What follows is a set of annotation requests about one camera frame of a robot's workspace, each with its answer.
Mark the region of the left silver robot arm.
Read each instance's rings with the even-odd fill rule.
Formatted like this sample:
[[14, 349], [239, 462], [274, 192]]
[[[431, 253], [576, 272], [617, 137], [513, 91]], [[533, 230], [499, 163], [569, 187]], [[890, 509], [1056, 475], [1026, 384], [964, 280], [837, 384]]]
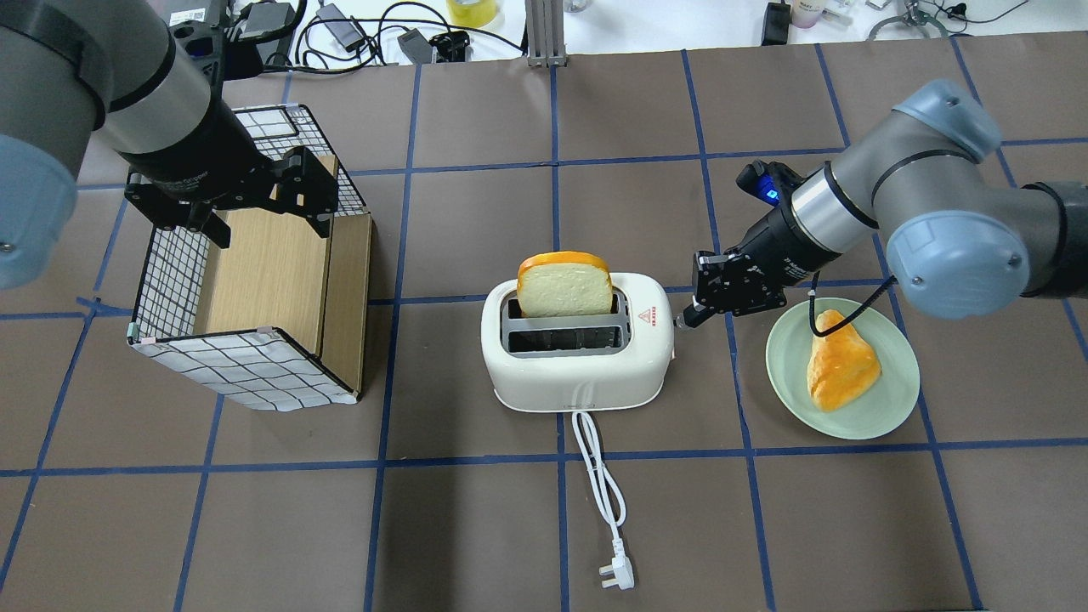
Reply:
[[1, 17], [3, 289], [48, 267], [96, 131], [129, 164], [126, 198], [158, 229], [226, 248], [218, 212], [259, 208], [330, 235], [337, 179], [302, 146], [269, 159], [221, 97], [224, 81], [261, 74], [258, 47], [295, 22], [169, 25], [144, 1], [4, 1]]

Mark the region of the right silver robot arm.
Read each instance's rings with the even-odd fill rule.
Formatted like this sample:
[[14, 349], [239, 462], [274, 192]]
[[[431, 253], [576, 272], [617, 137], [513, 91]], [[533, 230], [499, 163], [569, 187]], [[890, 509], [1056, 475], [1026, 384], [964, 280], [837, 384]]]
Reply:
[[769, 212], [734, 247], [694, 255], [693, 298], [675, 325], [781, 309], [786, 287], [874, 234], [893, 281], [928, 316], [986, 316], [1021, 296], [1084, 298], [1085, 185], [987, 185], [978, 167], [1000, 142], [968, 91], [935, 79], [808, 175], [745, 166], [737, 185]]

